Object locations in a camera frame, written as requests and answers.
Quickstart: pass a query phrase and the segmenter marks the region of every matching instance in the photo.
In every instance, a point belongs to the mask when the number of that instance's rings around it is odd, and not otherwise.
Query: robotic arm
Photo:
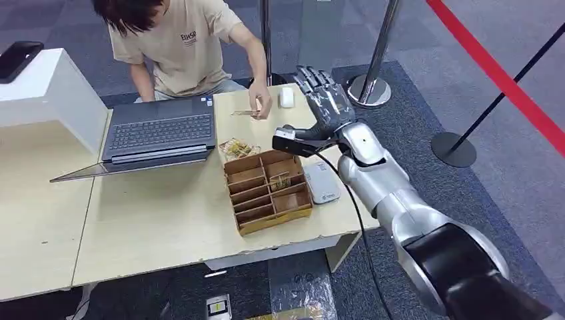
[[[312,67],[295,80],[316,124],[277,128],[273,148],[310,157],[338,145],[340,178],[391,236],[398,262],[421,301],[451,319],[563,319],[509,282],[503,256],[481,232],[424,202],[406,171],[356,122],[343,88]]]

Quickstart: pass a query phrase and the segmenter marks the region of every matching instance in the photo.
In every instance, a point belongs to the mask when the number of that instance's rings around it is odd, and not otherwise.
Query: white power bank
[[[305,166],[304,175],[312,191],[312,199],[317,205],[334,201],[341,196],[336,182],[339,178],[325,162]]]

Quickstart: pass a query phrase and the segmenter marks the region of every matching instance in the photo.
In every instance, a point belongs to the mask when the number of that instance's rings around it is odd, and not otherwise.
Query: cardboard organizer box
[[[224,172],[241,235],[312,213],[299,157],[271,150],[230,161]]]

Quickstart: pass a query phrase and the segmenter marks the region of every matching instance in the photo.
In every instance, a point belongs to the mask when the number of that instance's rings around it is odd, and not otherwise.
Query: jeans
[[[237,82],[231,79],[222,80],[216,87],[213,87],[211,90],[202,93],[201,95],[195,96],[205,96],[205,95],[215,95],[216,93],[226,93],[226,92],[233,92],[233,91],[240,91],[240,90],[247,90],[247,88],[243,87],[242,85],[238,84]],[[171,100],[177,97],[173,97],[170,95],[165,95],[162,92],[155,90],[155,101],[162,101],[162,100]],[[141,97],[135,100],[135,103],[141,103],[143,100]]]

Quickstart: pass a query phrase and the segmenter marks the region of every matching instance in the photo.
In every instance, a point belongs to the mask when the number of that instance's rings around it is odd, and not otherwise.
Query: white desk
[[[249,108],[246,91],[216,95],[218,141],[236,137],[266,151],[271,149],[276,127],[312,125],[314,117],[303,95],[296,85],[290,86],[296,107],[274,106],[266,121],[231,116],[235,109]],[[275,99],[279,90],[271,87]],[[340,155],[336,148],[324,154],[333,162]],[[95,178],[73,285],[205,261],[212,266],[250,262],[328,244],[333,245],[326,249],[330,267],[338,267],[360,230],[343,186],[341,199],[314,206],[309,218],[241,237],[223,178],[222,158],[216,150],[200,164]],[[378,221],[364,209],[362,216],[367,229],[378,227]]]
[[[0,127],[0,301],[71,286],[96,159],[58,121]]]

